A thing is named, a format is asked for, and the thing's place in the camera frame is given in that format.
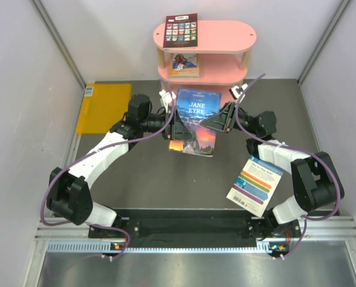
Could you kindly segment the dark red book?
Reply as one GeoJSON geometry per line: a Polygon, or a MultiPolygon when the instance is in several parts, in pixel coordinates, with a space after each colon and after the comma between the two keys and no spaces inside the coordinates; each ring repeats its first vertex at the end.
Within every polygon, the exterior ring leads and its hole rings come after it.
{"type": "Polygon", "coordinates": [[[165,18],[163,48],[195,48],[198,46],[198,14],[182,14],[165,18]]]}

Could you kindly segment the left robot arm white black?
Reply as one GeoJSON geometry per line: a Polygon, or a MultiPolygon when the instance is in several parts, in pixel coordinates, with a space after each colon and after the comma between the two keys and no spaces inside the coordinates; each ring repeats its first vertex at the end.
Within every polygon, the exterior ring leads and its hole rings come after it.
{"type": "Polygon", "coordinates": [[[64,169],[54,169],[41,208],[54,212],[66,222],[100,225],[109,237],[118,236],[122,230],[119,215],[92,199],[90,190],[95,181],[115,160],[140,141],[156,135],[162,135],[165,139],[194,138],[174,109],[177,98],[175,93],[163,90],[159,95],[161,113],[152,113],[148,96],[132,96],[127,112],[87,155],[64,169]]]}

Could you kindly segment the orange Othello book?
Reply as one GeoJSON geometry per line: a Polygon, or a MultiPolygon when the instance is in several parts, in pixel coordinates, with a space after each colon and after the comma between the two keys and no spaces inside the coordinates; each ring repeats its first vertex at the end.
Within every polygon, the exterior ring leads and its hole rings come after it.
{"type": "Polygon", "coordinates": [[[171,55],[169,75],[199,75],[200,64],[195,53],[174,53],[171,55]]]}

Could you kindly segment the blue Jane Eyre book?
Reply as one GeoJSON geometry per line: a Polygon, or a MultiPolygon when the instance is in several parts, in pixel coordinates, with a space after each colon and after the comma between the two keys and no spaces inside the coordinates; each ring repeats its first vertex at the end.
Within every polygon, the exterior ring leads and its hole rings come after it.
{"type": "Polygon", "coordinates": [[[176,111],[184,127],[195,139],[171,140],[169,150],[184,154],[212,157],[216,143],[216,132],[203,127],[201,122],[220,111],[222,94],[218,91],[179,88],[176,111]]]}

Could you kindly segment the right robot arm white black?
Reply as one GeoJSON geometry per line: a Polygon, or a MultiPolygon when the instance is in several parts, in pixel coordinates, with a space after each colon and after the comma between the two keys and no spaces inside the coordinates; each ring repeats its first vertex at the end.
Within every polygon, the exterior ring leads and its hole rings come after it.
{"type": "Polygon", "coordinates": [[[328,153],[312,154],[289,148],[273,137],[276,123],[272,111],[252,117],[234,102],[228,102],[218,114],[201,122],[212,130],[238,129],[250,135],[246,141],[250,158],[228,198],[238,199],[244,209],[262,217],[266,232],[274,237],[282,235],[288,223],[330,203],[338,204],[345,195],[328,153]],[[294,194],[267,210],[284,172],[291,174],[294,194]]]}

